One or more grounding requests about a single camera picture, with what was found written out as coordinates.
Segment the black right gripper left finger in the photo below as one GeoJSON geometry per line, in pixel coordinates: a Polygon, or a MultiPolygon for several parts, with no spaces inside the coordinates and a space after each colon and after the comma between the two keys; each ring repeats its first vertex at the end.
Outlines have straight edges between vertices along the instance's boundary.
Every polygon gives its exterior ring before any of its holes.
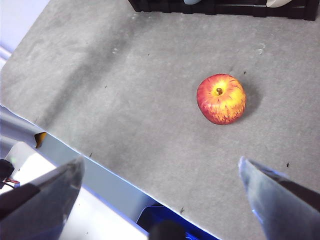
{"type": "Polygon", "coordinates": [[[0,196],[2,240],[57,240],[79,195],[85,162],[78,157],[0,196]]]}

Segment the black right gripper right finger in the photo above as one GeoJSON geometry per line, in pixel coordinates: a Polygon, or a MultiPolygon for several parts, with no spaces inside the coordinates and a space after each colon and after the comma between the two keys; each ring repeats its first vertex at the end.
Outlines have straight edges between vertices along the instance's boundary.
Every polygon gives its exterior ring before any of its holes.
{"type": "Polygon", "coordinates": [[[241,157],[239,175],[253,214],[268,240],[318,240],[320,194],[252,159],[241,157]]]}

